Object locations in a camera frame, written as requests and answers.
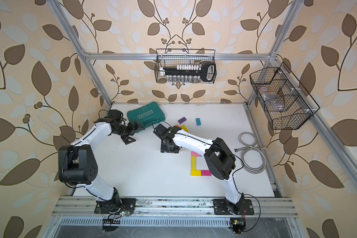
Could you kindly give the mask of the long yellow-green block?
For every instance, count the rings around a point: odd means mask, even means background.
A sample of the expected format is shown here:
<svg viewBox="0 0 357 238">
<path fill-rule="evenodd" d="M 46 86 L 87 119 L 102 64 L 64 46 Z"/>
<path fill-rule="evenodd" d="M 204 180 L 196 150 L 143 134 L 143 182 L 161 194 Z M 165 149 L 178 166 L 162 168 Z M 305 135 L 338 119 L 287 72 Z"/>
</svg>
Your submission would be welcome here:
<svg viewBox="0 0 357 238">
<path fill-rule="evenodd" d="M 190 167 L 190 169 L 192 171 L 196 170 L 196 156 L 191 156 L 191 167 Z"/>
</svg>

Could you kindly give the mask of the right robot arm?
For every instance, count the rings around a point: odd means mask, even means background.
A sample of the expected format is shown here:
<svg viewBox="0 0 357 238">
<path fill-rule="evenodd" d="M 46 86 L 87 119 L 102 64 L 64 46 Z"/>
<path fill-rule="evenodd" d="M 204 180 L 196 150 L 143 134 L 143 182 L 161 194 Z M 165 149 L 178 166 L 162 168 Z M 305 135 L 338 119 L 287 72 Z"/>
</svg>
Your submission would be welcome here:
<svg viewBox="0 0 357 238">
<path fill-rule="evenodd" d="M 162 153 L 179 153 L 181 148 L 186 148 L 203 156 L 211 174 L 223 181 L 229 211 L 234 214 L 239 213 L 245 197 L 238 191 L 233 178 L 233 172 L 236 170 L 236 156 L 223 139 L 204 139 L 180 127 L 166 128 L 161 124 L 154 128 L 154 134 L 161 140 Z"/>
</svg>

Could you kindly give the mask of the pink block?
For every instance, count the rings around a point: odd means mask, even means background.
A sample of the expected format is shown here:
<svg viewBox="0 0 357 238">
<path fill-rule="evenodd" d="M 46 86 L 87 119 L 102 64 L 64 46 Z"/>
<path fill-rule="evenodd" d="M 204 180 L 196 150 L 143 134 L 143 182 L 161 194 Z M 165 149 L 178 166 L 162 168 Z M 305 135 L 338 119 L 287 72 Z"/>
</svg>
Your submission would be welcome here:
<svg viewBox="0 0 357 238">
<path fill-rule="evenodd" d="M 200 154 L 198 154 L 198 153 L 196 153 L 196 152 L 191 152 L 191 156 L 192 157 L 201 157 L 201 155 Z"/>
</svg>

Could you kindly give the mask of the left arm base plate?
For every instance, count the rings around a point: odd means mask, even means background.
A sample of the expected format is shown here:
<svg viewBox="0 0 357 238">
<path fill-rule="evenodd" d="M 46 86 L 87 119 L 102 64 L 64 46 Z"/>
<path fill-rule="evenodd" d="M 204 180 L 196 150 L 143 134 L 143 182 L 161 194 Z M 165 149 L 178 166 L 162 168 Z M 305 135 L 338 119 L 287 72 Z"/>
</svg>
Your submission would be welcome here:
<svg viewBox="0 0 357 238">
<path fill-rule="evenodd" d="M 136 208 L 136 198 L 120 198 L 111 201 L 96 201 L 95 214 L 125 214 L 130 216 Z"/>
</svg>

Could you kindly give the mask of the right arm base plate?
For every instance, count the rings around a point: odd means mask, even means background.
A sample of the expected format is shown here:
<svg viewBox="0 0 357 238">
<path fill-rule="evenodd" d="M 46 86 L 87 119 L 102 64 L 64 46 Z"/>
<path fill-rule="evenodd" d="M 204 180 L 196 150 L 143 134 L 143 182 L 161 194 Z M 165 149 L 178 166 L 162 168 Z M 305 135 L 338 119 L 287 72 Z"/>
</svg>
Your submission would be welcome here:
<svg viewBox="0 0 357 238">
<path fill-rule="evenodd" d="M 250 199 L 241 198 L 236 204 L 225 198 L 213 199 L 214 213 L 216 215 L 254 215 L 254 208 Z"/>
</svg>

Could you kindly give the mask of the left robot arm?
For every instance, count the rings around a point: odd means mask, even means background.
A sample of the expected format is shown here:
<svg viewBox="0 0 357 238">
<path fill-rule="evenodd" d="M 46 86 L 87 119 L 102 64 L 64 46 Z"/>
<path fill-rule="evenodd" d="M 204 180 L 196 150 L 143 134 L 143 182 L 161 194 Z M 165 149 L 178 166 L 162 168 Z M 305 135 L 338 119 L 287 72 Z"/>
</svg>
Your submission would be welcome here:
<svg viewBox="0 0 357 238">
<path fill-rule="evenodd" d="M 116 188 L 108 185 L 100 176 L 94 150 L 112 134 L 120 136 L 126 144 L 135 142 L 132 136 L 145 128 L 137 121 L 126 122 L 119 110 L 110 110 L 99 118 L 94 126 L 78 141 L 58 149 L 59 181 L 70 188 L 84 188 L 96 197 L 97 204 L 108 213 L 124 209 Z"/>
</svg>

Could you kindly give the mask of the magenta block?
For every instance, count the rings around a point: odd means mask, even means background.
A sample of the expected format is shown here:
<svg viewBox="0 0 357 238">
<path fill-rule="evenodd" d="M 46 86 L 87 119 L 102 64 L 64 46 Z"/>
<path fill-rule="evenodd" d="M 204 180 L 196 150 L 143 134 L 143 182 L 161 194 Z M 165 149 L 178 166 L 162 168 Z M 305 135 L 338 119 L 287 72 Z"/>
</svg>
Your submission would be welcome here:
<svg viewBox="0 0 357 238">
<path fill-rule="evenodd" d="M 201 170 L 201 176 L 212 176 L 212 174 L 209 170 Z"/>
</svg>

